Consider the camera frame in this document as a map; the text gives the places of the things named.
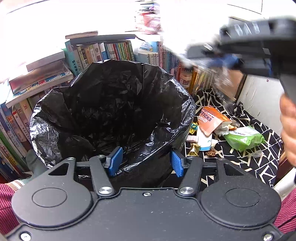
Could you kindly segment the person's right hand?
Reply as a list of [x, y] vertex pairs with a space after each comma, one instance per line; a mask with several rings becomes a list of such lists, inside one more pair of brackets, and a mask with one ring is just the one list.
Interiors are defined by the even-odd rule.
[[282, 124], [281, 138], [289, 163], [296, 165], [296, 115], [295, 104], [283, 94], [280, 98], [280, 121]]

